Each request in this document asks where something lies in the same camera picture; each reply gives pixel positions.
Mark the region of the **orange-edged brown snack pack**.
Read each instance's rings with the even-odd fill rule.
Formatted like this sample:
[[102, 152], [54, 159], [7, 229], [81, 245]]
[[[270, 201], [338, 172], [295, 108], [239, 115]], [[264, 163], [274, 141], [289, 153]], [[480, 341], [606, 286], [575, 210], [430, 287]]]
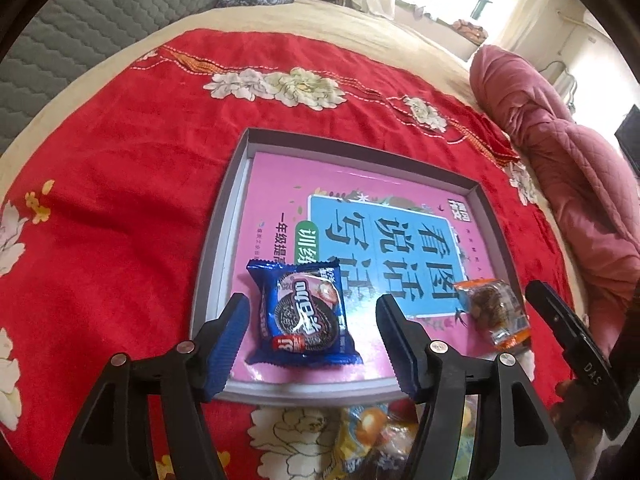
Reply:
[[475, 328], [501, 351], [526, 344], [532, 334], [522, 300], [509, 284], [495, 278], [480, 278], [454, 284], [463, 310]]

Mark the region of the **yellow wafer bar pack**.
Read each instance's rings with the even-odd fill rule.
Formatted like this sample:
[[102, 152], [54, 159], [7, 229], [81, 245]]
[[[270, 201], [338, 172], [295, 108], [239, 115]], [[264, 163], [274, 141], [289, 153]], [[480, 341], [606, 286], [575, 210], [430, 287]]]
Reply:
[[393, 479], [397, 460], [378, 446], [388, 423], [388, 405], [358, 405], [341, 409], [331, 460], [323, 479]]

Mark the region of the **blue oreo cookie pack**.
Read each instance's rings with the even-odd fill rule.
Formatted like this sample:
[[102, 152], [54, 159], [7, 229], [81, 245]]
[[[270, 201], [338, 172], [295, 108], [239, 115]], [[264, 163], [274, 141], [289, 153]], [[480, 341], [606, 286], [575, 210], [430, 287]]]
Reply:
[[259, 342], [248, 364], [346, 366], [362, 362], [349, 333], [338, 260], [282, 263], [253, 259], [246, 270], [260, 292]]

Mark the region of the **pink quilted comforter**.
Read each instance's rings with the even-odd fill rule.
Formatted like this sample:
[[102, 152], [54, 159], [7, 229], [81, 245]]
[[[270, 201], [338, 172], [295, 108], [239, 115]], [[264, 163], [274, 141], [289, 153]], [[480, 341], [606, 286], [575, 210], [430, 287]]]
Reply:
[[634, 174], [603, 136], [574, 122], [555, 88], [525, 58], [493, 44], [481, 47], [470, 86], [528, 158], [582, 274], [593, 339], [611, 353], [639, 281]]

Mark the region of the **grey shallow box tray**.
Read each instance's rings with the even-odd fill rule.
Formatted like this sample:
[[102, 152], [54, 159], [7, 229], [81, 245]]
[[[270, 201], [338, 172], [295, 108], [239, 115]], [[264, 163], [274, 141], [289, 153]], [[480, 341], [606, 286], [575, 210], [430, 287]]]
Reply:
[[356, 365], [255, 363], [250, 322], [222, 397], [247, 404], [366, 404], [400, 397], [375, 322], [379, 296], [468, 356], [491, 343], [459, 301], [457, 283], [498, 278], [518, 288], [506, 238], [482, 187], [402, 156], [300, 133], [249, 128], [224, 174], [203, 245], [191, 325], [221, 314], [236, 292], [260, 293], [253, 259], [341, 266]]

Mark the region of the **pink blue workbook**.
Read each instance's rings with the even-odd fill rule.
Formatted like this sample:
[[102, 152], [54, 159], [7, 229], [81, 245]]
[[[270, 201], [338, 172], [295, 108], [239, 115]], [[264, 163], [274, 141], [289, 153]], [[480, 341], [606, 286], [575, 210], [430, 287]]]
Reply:
[[362, 357], [343, 367], [248, 364], [259, 328], [245, 337], [233, 376], [241, 382], [327, 384], [390, 377], [375, 324], [375, 300], [392, 294], [434, 339], [468, 356], [491, 349], [454, 298], [454, 283], [492, 278], [468, 196], [318, 160], [258, 152], [250, 164], [232, 287], [260, 295], [246, 265], [337, 258], [349, 333]]

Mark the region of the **red floral blanket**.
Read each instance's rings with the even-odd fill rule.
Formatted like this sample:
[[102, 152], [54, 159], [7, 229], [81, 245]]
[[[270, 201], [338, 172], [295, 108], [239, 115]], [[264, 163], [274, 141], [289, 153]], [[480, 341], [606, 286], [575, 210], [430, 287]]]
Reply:
[[146, 48], [35, 142], [3, 206], [1, 355], [20, 378], [1, 433], [52, 477], [82, 399], [118, 350], [186, 334], [205, 218], [241, 133], [271, 127], [378, 148], [480, 182], [518, 278], [570, 299], [559, 235], [524, 205], [487, 117], [373, 55], [283, 32], [197, 28]]

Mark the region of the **black television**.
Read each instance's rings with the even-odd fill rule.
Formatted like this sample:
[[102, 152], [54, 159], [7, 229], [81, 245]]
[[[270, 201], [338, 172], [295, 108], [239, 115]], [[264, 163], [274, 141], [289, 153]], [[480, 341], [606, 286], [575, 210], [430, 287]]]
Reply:
[[639, 171], [640, 165], [640, 110], [633, 105], [615, 133], [624, 156], [634, 168]]

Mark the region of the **grey quilted headboard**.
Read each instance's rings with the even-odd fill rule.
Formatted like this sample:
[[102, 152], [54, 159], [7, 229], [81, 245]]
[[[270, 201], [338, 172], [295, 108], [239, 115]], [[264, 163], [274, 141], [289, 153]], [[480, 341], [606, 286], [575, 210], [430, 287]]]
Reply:
[[49, 0], [1, 61], [1, 146], [90, 68], [216, 0]]

